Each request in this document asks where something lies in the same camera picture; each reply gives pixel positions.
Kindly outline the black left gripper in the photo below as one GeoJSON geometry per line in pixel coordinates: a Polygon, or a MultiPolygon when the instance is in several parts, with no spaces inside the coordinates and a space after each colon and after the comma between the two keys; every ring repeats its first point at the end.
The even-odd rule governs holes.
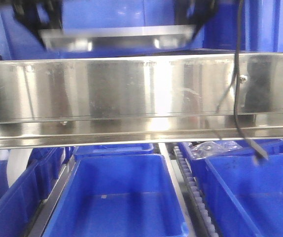
{"type": "Polygon", "coordinates": [[[12,7],[14,19],[23,25],[45,47],[43,30],[62,29],[61,0],[0,0],[0,7],[12,7]]]}

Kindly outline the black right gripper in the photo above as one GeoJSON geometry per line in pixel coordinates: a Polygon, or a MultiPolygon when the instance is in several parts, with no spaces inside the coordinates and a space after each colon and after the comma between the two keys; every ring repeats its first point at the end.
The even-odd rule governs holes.
{"type": "Polygon", "coordinates": [[[179,45],[191,44],[201,28],[218,12],[216,0],[176,0],[175,25],[179,45]]]}

